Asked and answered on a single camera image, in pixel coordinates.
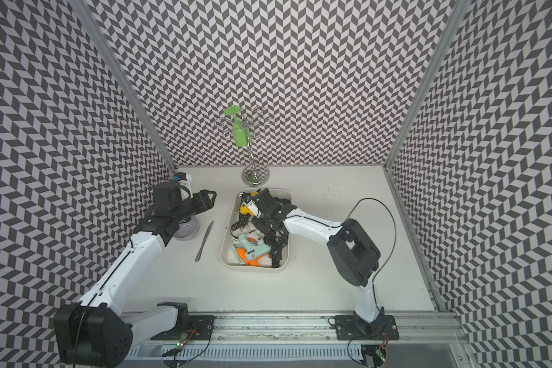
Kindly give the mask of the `cream plastic storage box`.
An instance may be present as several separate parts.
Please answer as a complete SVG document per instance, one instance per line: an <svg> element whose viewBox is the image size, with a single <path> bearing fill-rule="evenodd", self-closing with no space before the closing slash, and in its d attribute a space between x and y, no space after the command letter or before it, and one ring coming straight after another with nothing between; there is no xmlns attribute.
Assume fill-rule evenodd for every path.
<svg viewBox="0 0 552 368"><path fill-rule="evenodd" d="M233 271L263 271L263 272L277 272L282 271L285 266L288 263L289 259L289 245L291 244L290 236L289 234L262 234L259 230L257 230L254 225L251 223L251 220L253 217L250 218L248 225L243 228L242 231L236 230L235 235L236 237L233 238L230 234L230 227L231 224L233 224L239 217L239 207L241 204L241 192L254 192L257 191L255 189L246 189L240 191L236 195L236 199L234 201L232 214L229 217L228 221L228 227L225 233L225 239L222 245L222 250L220 253L220 259L227 268L233 270ZM231 245L236 245L238 247L241 247L238 241L238 237L241 234L247 234L249 232L257 232L260 235L264 236L265 243L267 243L271 251L261 257L260 259L257 259L258 266L248 266L248 265L239 265L239 263L236 261L236 257L233 255L231 251Z"/></svg>

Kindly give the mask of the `yellow hot glue gun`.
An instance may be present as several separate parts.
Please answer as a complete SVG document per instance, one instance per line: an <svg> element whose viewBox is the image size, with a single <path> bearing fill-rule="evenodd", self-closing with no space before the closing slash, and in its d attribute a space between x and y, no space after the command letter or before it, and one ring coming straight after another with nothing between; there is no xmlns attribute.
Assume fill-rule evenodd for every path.
<svg viewBox="0 0 552 368"><path fill-rule="evenodd" d="M256 204L256 196L259 194L259 191L252 192L241 192L241 204L239 207L239 212L242 215L250 215L251 217L259 217L261 215L261 210Z"/></svg>

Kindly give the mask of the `orange hot glue gun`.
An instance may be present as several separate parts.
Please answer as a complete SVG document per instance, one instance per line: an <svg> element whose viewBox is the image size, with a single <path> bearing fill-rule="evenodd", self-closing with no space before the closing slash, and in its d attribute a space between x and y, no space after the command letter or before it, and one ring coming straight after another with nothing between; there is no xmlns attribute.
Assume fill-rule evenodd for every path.
<svg viewBox="0 0 552 368"><path fill-rule="evenodd" d="M246 258L248 259L248 263L246 265L253 267L257 267L259 265L257 261L258 257L255 251L246 251Z"/></svg>

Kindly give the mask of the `light blue hot glue gun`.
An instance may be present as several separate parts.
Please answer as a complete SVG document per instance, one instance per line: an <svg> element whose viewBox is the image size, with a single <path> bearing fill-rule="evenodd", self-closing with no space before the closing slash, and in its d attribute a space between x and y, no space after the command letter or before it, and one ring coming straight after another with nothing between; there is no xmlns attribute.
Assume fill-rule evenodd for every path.
<svg viewBox="0 0 552 368"><path fill-rule="evenodd" d="M246 265L248 263L248 259L246 258L246 251L244 248L238 247L236 245L231 245L231 251L236 257L236 261L239 263L239 265Z"/></svg>

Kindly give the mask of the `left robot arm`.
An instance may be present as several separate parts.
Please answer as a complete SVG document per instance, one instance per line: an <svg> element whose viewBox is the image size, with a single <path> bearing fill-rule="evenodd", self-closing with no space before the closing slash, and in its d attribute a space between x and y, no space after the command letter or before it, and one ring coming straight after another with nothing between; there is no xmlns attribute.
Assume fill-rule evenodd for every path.
<svg viewBox="0 0 552 368"><path fill-rule="evenodd" d="M161 182L121 255L77 302L52 317L59 357L72 366L117 367L136 345L163 332L187 331L188 307L163 302L137 316L122 313L150 263L167 247L181 224L212 209L216 192L194 193L190 181Z"/></svg>

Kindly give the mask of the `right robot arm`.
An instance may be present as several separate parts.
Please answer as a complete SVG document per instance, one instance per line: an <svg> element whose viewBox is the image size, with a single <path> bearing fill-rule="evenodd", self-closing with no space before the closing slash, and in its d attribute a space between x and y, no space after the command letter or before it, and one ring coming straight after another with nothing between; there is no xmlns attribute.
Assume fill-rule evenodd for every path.
<svg viewBox="0 0 552 368"><path fill-rule="evenodd" d="M382 308L377 303L374 278L381 253L357 220L348 217L344 222L334 222L318 218L289 202L281 202L268 189L244 196L240 211L250 215L264 235L283 230L323 245L339 275L356 290L356 318L365 324L377 320Z"/></svg>

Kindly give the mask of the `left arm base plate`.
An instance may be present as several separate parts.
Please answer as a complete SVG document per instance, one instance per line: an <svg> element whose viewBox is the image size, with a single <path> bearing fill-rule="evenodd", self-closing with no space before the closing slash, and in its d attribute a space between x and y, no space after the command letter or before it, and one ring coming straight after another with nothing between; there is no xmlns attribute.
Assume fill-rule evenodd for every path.
<svg viewBox="0 0 552 368"><path fill-rule="evenodd" d="M178 341L182 337L185 337L186 340L190 337L190 341L210 340L213 334L215 320L216 317L214 315L192 315L185 327L177 327L169 331L164 331L151 337L150 340Z"/></svg>

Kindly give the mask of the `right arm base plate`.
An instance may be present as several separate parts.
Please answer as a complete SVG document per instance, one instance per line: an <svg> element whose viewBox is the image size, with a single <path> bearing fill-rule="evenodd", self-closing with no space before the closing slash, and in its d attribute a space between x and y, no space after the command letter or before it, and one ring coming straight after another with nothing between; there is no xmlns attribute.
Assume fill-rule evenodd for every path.
<svg viewBox="0 0 552 368"><path fill-rule="evenodd" d="M373 322L366 322L356 314L341 314L333 317L332 327L337 340L399 340L396 320L392 315L379 314Z"/></svg>

